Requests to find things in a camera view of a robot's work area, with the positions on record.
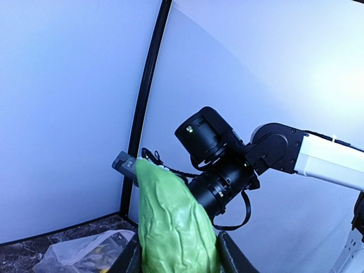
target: green object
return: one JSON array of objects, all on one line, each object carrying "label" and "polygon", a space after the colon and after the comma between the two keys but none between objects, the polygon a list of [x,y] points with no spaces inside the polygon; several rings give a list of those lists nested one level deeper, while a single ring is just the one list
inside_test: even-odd
[{"label": "green object", "polygon": [[182,179],[145,159],[135,169],[143,273],[220,273],[211,221]]}]

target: white backdrop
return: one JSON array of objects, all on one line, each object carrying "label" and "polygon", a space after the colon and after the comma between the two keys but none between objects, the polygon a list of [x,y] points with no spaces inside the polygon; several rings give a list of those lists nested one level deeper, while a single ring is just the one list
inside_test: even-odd
[{"label": "white backdrop", "polygon": [[[193,171],[175,129],[214,107],[248,142],[280,122],[364,146],[364,5],[353,1],[187,1],[172,5],[142,146]],[[250,222],[231,236],[262,272],[328,272],[344,246],[358,192],[268,171],[248,192]],[[131,218],[138,218],[133,190]],[[240,198],[218,224],[238,224]]]},{"label": "white backdrop", "polygon": [[0,243],[117,212],[160,1],[0,4]]}]

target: marble countertop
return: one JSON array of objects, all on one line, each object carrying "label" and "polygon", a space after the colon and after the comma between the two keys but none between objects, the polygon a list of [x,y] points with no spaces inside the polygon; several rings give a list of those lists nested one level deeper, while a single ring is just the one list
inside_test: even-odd
[{"label": "marble countertop", "polygon": [[24,240],[12,245],[0,246],[0,272],[33,272],[33,266],[40,262],[51,244],[96,235],[110,229],[136,231],[135,227],[124,221],[120,216],[113,215],[62,232]]}]

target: robotic arm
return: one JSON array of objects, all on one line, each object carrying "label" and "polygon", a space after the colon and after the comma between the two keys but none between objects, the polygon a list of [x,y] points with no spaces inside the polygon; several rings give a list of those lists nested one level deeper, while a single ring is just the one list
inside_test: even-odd
[{"label": "robotic arm", "polygon": [[[364,192],[364,151],[341,140],[311,131],[303,131],[279,123],[258,127],[250,143],[244,144],[232,127],[211,107],[204,107],[188,118],[175,135],[191,156],[199,175],[178,172],[193,178],[188,188],[205,208],[209,217],[225,212],[225,206],[241,193],[247,208],[243,223],[235,227],[215,226],[234,230],[246,224],[250,203],[245,190],[260,187],[257,175],[269,168],[315,177]],[[145,153],[154,163],[163,162]],[[121,152],[113,168],[136,180],[135,159]],[[364,272],[364,195],[355,205],[352,230],[347,244],[330,273]]]}]

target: black pole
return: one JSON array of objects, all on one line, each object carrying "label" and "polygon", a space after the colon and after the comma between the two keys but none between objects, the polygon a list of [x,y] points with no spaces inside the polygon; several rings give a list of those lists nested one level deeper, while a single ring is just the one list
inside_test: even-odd
[{"label": "black pole", "polygon": [[[127,153],[133,157],[138,156],[140,138],[142,136],[142,128],[144,117],[147,110],[150,87],[152,84],[155,64],[157,62],[159,47],[162,42],[164,28],[166,27],[168,13],[171,8],[172,0],[162,0],[159,14],[155,23],[152,40],[149,46],[146,65],[144,67],[142,82],[136,102],[133,126],[131,128],[129,148]],[[121,194],[120,216],[125,220],[129,220],[129,207],[131,199],[131,191],[133,189],[133,181],[124,177],[123,190]]]}]

